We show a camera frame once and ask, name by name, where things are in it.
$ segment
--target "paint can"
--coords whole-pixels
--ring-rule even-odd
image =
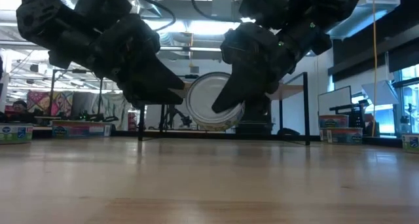
[[[215,113],[211,108],[229,78],[228,73],[208,73],[195,80],[188,90],[186,108],[194,121],[205,130],[227,130],[243,117],[244,103],[221,113]]]

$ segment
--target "ceiling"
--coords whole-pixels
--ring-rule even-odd
[[[77,0],[62,0],[69,7],[74,7]],[[153,28],[159,28],[164,24],[167,24],[170,19],[169,15],[164,11],[158,10],[154,6],[150,6],[148,3],[144,3],[139,0],[129,0],[133,4],[132,12],[140,12],[140,14],[147,19],[147,23]],[[192,43],[193,47],[197,48],[215,48],[219,49],[220,44],[224,40],[223,34],[230,28],[238,26],[237,23],[222,23],[213,22],[206,20],[200,16],[192,7],[190,0],[157,0],[159,3],[168,7],[177,16],[177,22],[173,26],[159,31],[160,42],[164,47],[185,47],[190,46]],[[239,0],[234,0],[233,9],[231,15],[238,15],[238,4]],[[15,9],[20,5],[20,0],[0,0],[0,43],[1,41],[25,41],[21,38],[18,33],[16,25]],[[213,3],[211,0],[197,0],[197,5],[200,9],[208,14],[213,12]],[[347,22],[346,28],[352,28],[353,23]],[[51,85],[52,70],[57,69],[48,64],[48,54],[46,50],[36,48],[23,47],[19,45],[5,46],[0,44],[0,48],[9,53],[9,62],[11,62],[10,75],[11,86],[19,86],[21,88],[49,88]],[[221,53],[220,51],[197,51],[193,52],[181,52],[181,51],[160,51],[158,57],[164,60],[164,63],[168,65],[176,73],[179,66],[183,64],[177,64],[177,67],[171,67],[175,65],[174,62],[183,63],[185,60],[206,60],[211,64],[202,64],[202,66],[213,66],[220,65]],[[32,65],[38,65],[38,72],[31,71]],[[82,68],[81,66],[72,65],[71,69]],[[208,72],[210,69],[201,69],[201,72]],[[84,82],[80,82],[77,79],[85,79]],[[79,90],[90,89],[97,90],[100,86],[99,81],[94,80],[95,77],[91,73],[87,74],[74,74],[67,72],[60,77],[60,80],[56,83],[56,88],[78,88]],[[113,90],[117,89],[115,84],[111,81],[105,80],[104,89]],[[13,90],[9,95],[13,98],[23,98],[21,92],[27,90],[16,89]]]

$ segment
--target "metal lid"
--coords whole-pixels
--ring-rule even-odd
[[[234,118],[241,111],[241,104],[221,113],[215,113],[211,108],[229,77],[228,73],[209,73],[192,84],[186,97],[186,106],[192,117],[204,123],[217,124]]]

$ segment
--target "box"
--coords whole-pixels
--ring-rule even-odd
[[[327,128],[320,128],[320,140],[327,141]]]
[[[362,128],[328,128],[327,142],[362,144]]]
[[[53,138],[109,137],[111,123],[82,121],[52,121]]]
[[[320,128],[348,128],[348,115],[322,115],[319,116]]]
[[[0,145],[30,143],[32,124],[0,124]]]
[[[419,153],[419,134],[402,134],[403,150],[409,153]]]

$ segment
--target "colorful artwork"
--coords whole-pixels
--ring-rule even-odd
[[[73,92],[54,92],[52,99],[52,116],[56,116],[61,112],[66,116],[70,116],[71,106],[73,105]],[[29,91],[27,93],[27,110],[29,112],[40,109],[49,114],[49,105],[49,92]]]

